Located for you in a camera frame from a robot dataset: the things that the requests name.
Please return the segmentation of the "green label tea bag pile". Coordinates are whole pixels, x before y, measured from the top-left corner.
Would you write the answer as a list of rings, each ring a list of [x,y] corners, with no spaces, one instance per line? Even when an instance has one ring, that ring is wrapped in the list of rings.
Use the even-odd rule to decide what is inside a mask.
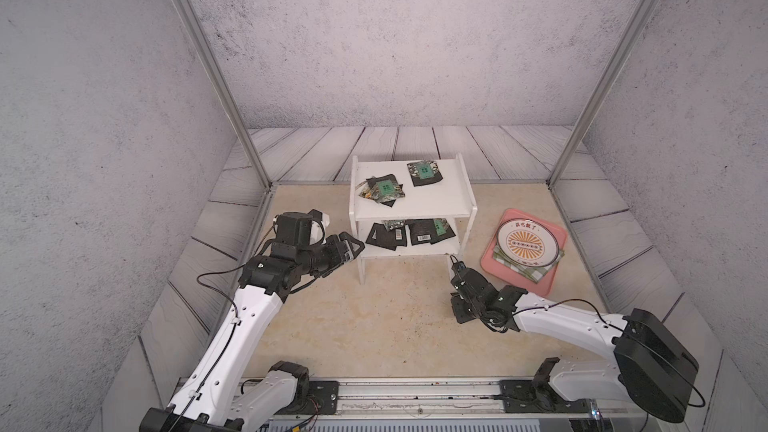
[[[393,207],[398,199],[405,197],[403,187],[394,174],[367,178],[356,186],[356,193],[387,207]]]

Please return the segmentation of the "jasmine tea bag floral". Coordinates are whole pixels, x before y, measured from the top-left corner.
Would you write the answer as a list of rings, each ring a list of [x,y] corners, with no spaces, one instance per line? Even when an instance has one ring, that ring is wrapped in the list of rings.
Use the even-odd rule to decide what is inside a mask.
[[[412,185],[414,187],[428,186],[443,180],[442,173],[436,161],[421,160],[406,164]]]

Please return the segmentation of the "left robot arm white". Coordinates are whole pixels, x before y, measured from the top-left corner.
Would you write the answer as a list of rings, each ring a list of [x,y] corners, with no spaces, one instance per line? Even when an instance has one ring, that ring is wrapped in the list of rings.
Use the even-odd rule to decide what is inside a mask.
[[[277,215],[254,255],[237,267],[238,285],[218,332],[184,386],[164,408],[149,409],[142,431],[258,431],[285,409],[311,405],[309,372],[279,361],[249,391],[240,381],[266,329],[287,299],[354,261],[364,242],[330,234],[315,209]]]

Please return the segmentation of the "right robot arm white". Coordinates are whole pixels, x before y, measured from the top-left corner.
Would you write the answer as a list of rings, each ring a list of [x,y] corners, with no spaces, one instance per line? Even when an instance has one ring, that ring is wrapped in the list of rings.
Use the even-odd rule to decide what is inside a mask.
[[[695,387],[699,363],[651,312],[602,314],[585,299],[559,302],[507,285],[496,289],[456,257],[451,265],[451,307],[460,324],[477,320],[495,333],[549,336],[600,356],[600,361],[545,360],[540,386],[558,399],[632,402],[648,415],[681,423],[706,400]]]

